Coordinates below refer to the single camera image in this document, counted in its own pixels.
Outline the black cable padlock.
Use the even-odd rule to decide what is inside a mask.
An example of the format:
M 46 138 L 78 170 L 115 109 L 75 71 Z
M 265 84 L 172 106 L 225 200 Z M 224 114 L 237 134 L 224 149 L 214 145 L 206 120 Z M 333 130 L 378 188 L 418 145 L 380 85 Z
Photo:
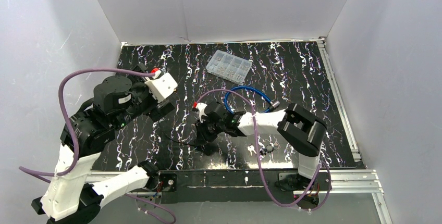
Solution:
M 172 141 L 174 143 L 182 144 L 182 145 L 185 145 L 185 146 L 191 146 L 191 147 L 194 147 L 194 148 L 196 148 L 198 150 L 202 150 L 202 151 L 205 150 L 204 145 L 198 144 L 196 141 L 178 141 L 178 140 L 175 140 L 163 129 L 161 130 L 161 133 L 162 133 L 162 135 L 166 139 L 168 139 L 168 140 L 170 140 L 170 141 Z

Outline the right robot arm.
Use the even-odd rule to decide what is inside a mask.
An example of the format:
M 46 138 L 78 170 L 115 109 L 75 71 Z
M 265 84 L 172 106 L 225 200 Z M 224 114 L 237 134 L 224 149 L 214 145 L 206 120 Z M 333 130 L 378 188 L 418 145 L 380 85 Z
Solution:
M 213 142 L 221 133 L 232 137 L 280 135 L 299 153 L 298 179 L 302 182 L 313 179 L 327 126 L 302 106 L 289 104 L 283 110 L 256 114 L 231 113 L 219 102 L 195 103 L 193 109 L 198 113 L 194 124 L 197 146 Z

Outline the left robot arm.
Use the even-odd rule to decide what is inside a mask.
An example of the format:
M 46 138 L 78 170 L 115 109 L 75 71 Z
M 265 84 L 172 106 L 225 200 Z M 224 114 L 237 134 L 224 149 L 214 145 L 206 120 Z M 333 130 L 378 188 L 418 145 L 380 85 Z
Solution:
M 90 223 L 111 201 L 136 189 L 159 190 L 159 169 L 143 161 L 108 180 L 88 183 L 92 166 L 117 131 L 141 115 L 157 122 L 174 109 L 169 98 L 178 84 L 172 75 L 139 64 L 112 69 L 93 97 L 65 117 L 59 158 L 45 194 L 32 201 L 48 223 Z

